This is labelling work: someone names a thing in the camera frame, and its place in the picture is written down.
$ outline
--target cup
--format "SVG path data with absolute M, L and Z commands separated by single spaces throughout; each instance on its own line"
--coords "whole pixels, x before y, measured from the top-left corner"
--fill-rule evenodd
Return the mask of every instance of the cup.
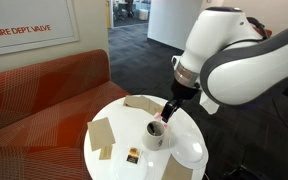
M 159 150 L 164 141 L 165 131 L 165 127 L 161 122 L 149 122 L 145 126 L 145 131 L 142 137 L 144 146 L 153 151 Z

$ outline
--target table top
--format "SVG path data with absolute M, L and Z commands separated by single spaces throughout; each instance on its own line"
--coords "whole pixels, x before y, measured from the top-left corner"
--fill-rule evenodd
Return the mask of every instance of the table top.
M 167 102 L 158 97 L 144 96 L 162 106 Z M 84 140 L 84 158 L 87 169 L 94 180 L 116 179 L 113 176 L 114 157 L 129 147 L 141 149 L 146 156 L 149 156 L 150 163 L 153 165 L 152 167 L 154 167 L 153 179 L 160 180 L 162 179 L 168 159 L 171 156 L 169 149 L 170 137 L 183 133 L 191 133 L 204 143 L 202 133 L 196 123 L 183 109 L 179 108 L 169 119 L 167 133 L 161 149 L 158 151 L 147 149 L 142 143 L 142 136 L 147 123 L 154 120 L 154 117 L 142 109 L 123 106 L 124 99 L 125 98 L 120 98 L 108 104 L 93 119 L 98 120 L 105 117 L 109 119 L 116 142 L 113 144 L 111 160 L 99 160 L 100 149 L 92 152 L 89 132 L 87 131 L 86 133 Z M 202 179 L 204 172 L 205 167 L 193 170 L 192 179 Z

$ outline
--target white robotic arm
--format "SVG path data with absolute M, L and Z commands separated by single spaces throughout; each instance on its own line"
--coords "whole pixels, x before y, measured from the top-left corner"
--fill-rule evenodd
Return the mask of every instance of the white robotic arm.
M 254 102 L 277 86 L 288 86 L 288 29 L 264 40 L 238 8 L 203 11 L 177 60 L 173 100 L 164 121 L 184 100 L 202 91 L 200 104 L 210 113 L 219 105 Z

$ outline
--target couch cushion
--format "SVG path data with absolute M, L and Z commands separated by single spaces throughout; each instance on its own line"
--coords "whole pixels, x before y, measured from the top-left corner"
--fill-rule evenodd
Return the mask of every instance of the couch cushion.
M 83 152 L 67 147 L 0 147 L 0 179 L 91 179 Z
M 87 122 L 128 93 L 109 81 L 0 129 L 0 146 L 66 146 L 82 149 Z
M 109 80 L 109 61 L 103 50 L 2 72 L 0 128 Z

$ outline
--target baseboard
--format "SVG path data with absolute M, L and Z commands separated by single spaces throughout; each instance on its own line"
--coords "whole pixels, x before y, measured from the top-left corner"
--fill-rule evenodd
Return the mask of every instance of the baseboard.
M 147 41 L 149 41 L 149 42 L 154 42 L 154 43 L 160 44 L 160 45 L 163 46 L 163 47 L 167 47 L 167 48 L 169 48 L 169 49 L 175 50 L 175 51 L 177 52 L 177 54 L 174 54 L 174 55 L 182 55 L 182 54 L 184 53 L 184 51 L 183 51 L 182 49 L 178 49 L 178 48 L 176 48 L 176 47 L 170 46 L 170 45 L 168 45 L 168 44 L 164 44 L 164 43 L 162 43 L 162 42 L 156 41 L 156 40 L 151 39 L 151 38 L 147 38 Z

